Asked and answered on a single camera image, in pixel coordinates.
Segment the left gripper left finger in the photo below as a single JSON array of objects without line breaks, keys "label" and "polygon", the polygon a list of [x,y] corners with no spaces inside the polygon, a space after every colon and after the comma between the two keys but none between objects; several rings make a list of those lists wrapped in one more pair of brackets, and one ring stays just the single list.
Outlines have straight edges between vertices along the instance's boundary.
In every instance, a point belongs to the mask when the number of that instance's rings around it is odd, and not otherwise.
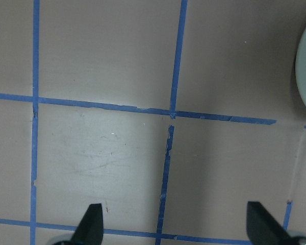
[{"label": "left gripper left finger", "polygon": [[100,245],[104,236],[103,208],[90,204],[70,239],[52,238],[48,244]]}]

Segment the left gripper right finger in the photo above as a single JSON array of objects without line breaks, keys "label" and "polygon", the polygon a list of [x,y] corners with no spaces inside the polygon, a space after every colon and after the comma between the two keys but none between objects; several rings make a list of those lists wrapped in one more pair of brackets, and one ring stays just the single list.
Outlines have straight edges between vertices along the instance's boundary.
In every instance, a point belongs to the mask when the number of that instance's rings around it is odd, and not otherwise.
[{"label": "left gripper right finger", "polygon": [[256,201],[247,202],[246,233],[252,245],[306,244],[306,236],[291,236],[267,209]]}]

